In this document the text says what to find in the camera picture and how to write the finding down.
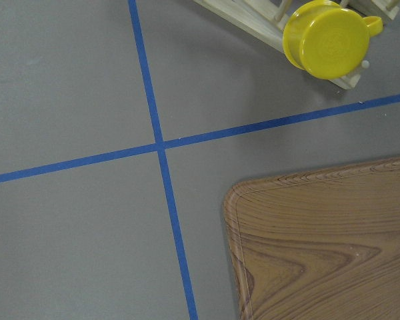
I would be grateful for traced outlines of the yellow mug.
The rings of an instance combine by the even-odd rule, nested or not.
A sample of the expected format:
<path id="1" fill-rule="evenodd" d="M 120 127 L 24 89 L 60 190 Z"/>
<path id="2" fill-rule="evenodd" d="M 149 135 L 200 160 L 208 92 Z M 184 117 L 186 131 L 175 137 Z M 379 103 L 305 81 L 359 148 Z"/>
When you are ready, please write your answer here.
<path id="1" fill-rule="evenodd" d="M 366 56 L 370 39 L 382 31 L 378 16 L 362 17 L 333 1 L 310 1 L 287 21 L 283 52 L 295 67 L 333 80 L 354 71 Z"/>

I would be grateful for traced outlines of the wooden cutting board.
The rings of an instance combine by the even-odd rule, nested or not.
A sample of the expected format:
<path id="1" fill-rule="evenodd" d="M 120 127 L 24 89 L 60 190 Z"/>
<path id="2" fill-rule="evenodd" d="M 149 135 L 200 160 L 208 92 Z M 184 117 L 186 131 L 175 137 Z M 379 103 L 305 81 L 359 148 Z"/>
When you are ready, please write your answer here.
<path id="1" fill-rule="evenodd" d="M 241 182 L 223 212 L 240 319 L 400 319 L 400 157 Z"/>

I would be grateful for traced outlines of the wooden mug rack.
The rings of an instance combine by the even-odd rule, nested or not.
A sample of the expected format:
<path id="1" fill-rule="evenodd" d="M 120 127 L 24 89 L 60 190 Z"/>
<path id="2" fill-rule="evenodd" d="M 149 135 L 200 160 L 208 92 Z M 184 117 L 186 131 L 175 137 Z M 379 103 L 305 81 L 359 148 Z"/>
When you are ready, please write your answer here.
<path id="1" fill-rule="evenodd" d="M 383 25 L 394 20 L 399 12 L 398 1 L 335 3 L 355 11 L 362 17 L 378 16 L 382 18 Z M 282 53 L 284 53 L 282 43 L 284 27 L 290 16 L 298 9 L 289 15 L 287 12 L 291 6 L 290 1 L 281 1 L 279 5 L 271 1 L 199 1 L 198 4 Z M 368 66 L 369 62 L 364 58 L 354 71 L 328 81 L 342 89 L 352 89 L 358 83 L 362 70 Z"/>

